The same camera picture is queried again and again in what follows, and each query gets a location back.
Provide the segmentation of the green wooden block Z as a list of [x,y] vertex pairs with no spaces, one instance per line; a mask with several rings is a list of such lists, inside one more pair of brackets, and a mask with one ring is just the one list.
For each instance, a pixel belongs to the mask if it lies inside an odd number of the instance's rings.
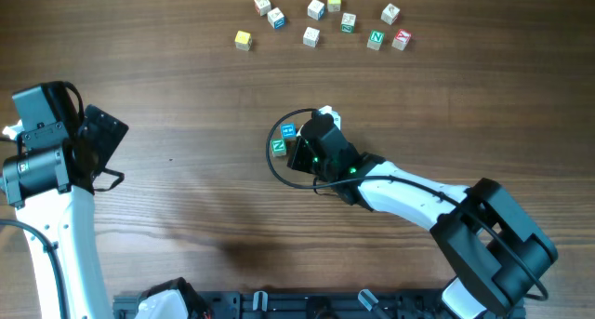
[[273,157],[285,156],[287,154],[287,145],[284,139],[271,140],[270,147]]

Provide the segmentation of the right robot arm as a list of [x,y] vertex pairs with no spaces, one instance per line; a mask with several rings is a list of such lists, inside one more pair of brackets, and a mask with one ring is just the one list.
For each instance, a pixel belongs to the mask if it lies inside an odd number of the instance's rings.
[[549,294],[540,281],[555,263],[552,241],[498,182],[448,185],[372,153],[358,153],[330,110],[314,110],[298,131],[289,168],[314,175],[346,204],[390,213],[428,231],[454,270],[440,304],[455,318],[505,317],[522,300]]

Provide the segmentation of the yellow wooden block top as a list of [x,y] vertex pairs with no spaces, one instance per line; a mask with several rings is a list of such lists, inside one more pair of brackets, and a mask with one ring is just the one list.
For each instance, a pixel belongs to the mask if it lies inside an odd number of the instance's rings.
[[327,0],[327,10],[329,12],[339,12],[341,9],[342,0]]

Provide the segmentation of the dark green block Z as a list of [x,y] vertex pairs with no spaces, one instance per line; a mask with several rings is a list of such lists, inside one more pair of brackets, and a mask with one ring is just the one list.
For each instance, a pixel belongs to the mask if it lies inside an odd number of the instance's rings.
[[351,13],[344,13],[341,19],[340,30],[343,33],[354,33],[356,15]]

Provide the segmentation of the blue-edged wooden block P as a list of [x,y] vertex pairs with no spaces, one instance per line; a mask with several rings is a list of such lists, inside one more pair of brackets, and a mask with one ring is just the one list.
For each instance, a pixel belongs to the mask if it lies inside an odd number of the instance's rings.
[[314,20],[320,20],[324,12],[325,4],[320,0],[311,0],[307,7],[307,15]]

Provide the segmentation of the blue wooden letter block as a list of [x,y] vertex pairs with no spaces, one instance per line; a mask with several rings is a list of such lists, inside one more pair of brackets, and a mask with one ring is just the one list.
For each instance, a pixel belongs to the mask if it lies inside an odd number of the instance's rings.
[[297,138],[297,130],[294,123],[281,124],[279,128],[284,140],[295,140]]

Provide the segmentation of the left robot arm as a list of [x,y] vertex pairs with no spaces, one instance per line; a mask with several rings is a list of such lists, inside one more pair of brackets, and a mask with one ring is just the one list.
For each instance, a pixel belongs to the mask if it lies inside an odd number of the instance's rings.
[[109,299],[94,228],[94,181],[124,174],[107,167],[128,127],[85,105],[67,81],[13,94],[20,120],[1,139],[17,153],[1,169],[1,191],[16,212],[2,219],[28,234],[37,295],[45,318],[206,318],[205,301],[183,278],[138,296]]

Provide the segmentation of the teal-edged wooden block V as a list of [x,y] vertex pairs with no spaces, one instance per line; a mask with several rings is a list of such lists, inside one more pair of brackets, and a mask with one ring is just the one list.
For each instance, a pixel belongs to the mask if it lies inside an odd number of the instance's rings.
[[297,131],[297,134],[296,134],[296,137],[297,137],[297,138],[301,137],[301,130],[302,130],[302,128],[303,128],[303,127],[304,127],[304,126],[301,126],[301,127],[299,128],[299,130]]

